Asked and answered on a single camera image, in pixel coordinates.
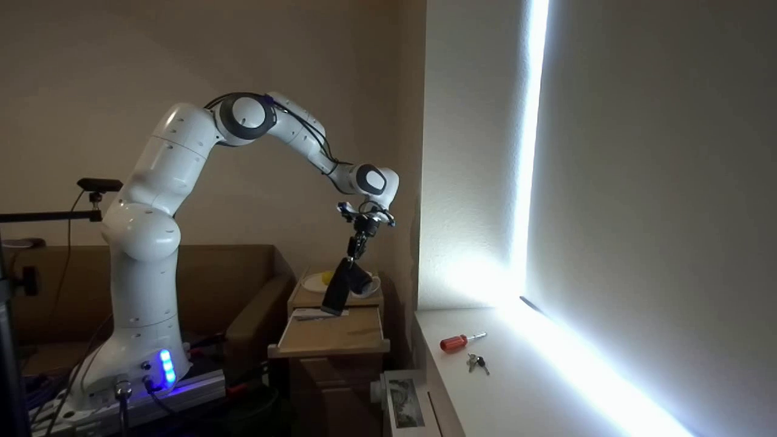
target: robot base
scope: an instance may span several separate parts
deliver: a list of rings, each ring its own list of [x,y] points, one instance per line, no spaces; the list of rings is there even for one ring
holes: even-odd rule
[[[209,373],[200,373],[192,378],[182,378],[175,389],[175,393],[166,393],[159,391],[157,397],[163,403],[159,406],[157,397],[150,397],[149,393],[133,393],[126,401],[126,415],[130,415],[130,425],[144,425],[150,420],[160,420],[170,413],[186,413],[191,408],[211,403],[223,397],[226,393],[226,380],[223,380],[223,370],[209,370]],[[44,437],[50,430],[50,418],[46,413],[56,410],[56,406],[61,403],[61,396],[56,396],[51,403],[44,406],[42,418],[33,425],[33,435],[35,437]],[[108,408],[99,410],[69,410],[69,403],[61,408],[56,425],[51,430],[51,435],[115,435],[123,432],[123,410],[119,403],[113,403]]]

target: couch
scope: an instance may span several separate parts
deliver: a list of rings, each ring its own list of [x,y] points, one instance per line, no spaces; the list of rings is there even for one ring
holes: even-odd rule
[[[35,267],[40,281],[38,295],[18,294],[10,306],[28,376],[64,370],[110,335],[104,244],[40,248],[8,257],[18,276]],[[222,336],[226,370],[259,366],[285,328],[293,289],[295,274],[274,244],[182,244],[182,336]]]

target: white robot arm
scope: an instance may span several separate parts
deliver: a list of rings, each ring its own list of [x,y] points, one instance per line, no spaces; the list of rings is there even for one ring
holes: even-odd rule
[[[177,323],[175,211],[192,193],[215,146],[243,148],[263,135],[282,137],[337,191],[365,196],[359,208],[341,203],[341,213],[356,223],[345,257],[353,267],[367,237],[381,225],[393,225],[390,205],[399,174],[390,166],[337,160],[325,129],[295,101],[280,95],[232,91],[206,107],[175,105],[104,211],[115,333],[75,370],[73,391],[61,408],[69,415],[56,420],[70,425],[96,420],[98,410],[118,408],[119,386],[123,393],[133,393],[130,403],[186,396],[182,376],[191,370],[191,359]]]

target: screwdriver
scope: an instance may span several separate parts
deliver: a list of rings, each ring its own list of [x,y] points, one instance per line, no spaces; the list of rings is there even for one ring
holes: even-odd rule
[[[482,340],[482,336],[487,336],[487,333],[446,336],[446,340],[441,340],[441,350],[458,351],[458,350],[465,350],[470,341]]]

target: red screwdriver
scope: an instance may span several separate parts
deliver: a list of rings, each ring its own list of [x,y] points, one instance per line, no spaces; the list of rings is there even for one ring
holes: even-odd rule
[[[446,340],[441,340],[441,350],[458,351],[458,350],[465,350],[470,341],[482,340],[482,336],[487,336],[487,333],[446,336]]]

